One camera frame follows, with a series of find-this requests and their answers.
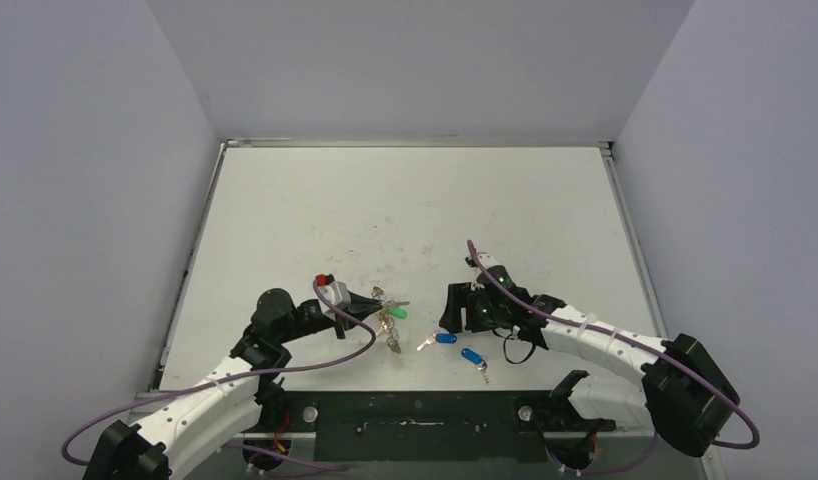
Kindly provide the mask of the metal disc with key rings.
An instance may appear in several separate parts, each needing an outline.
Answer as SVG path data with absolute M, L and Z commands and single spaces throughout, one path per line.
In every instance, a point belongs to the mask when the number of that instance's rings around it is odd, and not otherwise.
M 371 289 L 372 298 L 380 299 L 383 303 L 389 300 L 397 301 L 392 298 L 387 298 L 384 290 L 379 286 L 373 286 Z M 389 350 L 399 355 L 402 352 L 400 343 L 399 343 L 399 332 L 395 325 L 397 319 L 388 318 L 384 312 L 381 310 L 376 314 L 377 319 L 380 322 L 380 329 L 377 333 L 378 338 L 382 338 L 389 348 Z

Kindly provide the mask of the key with green tag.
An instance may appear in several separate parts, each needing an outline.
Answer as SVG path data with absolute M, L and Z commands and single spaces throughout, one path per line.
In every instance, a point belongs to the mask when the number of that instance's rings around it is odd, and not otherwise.
M 388 318 L 406 319 L 408 317 L 406 306 L 408 305 L 409 302 L 406 301 L 389 300 L 383 303 L 382 311 Z

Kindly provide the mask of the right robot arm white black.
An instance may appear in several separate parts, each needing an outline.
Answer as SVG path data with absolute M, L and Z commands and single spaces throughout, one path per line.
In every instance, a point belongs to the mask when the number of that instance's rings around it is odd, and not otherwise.
M 740 404 L 696 338 L 641 335 L 602 322 L 557 297 L 530 294 L 500 264 L 449 284 L 439 325 L 453 334 L 505 330 L 535 349 L 572 355 L 619 377 L 600 383 L 583 374 L 554 396 L 550 414 L 565 429 L 611 420 L 653 430 L 680 453 L 701 457 Z

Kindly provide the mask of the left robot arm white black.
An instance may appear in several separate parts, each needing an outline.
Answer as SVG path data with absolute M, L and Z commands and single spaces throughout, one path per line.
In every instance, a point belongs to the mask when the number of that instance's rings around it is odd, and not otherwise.
M 200 383 L 158 396 L 162 407 L 131 424 L 104 429 L 84 478 L 182 479 L 237 434 L 275 428 L 284 405 L 274 380 L 293 370 L 286 343 L 326 330 L 342 339 L 385 308 L 331 276 L 317 278 L 314 292 L 300 304 L 281 288 L 262 293 L 242 337 Z

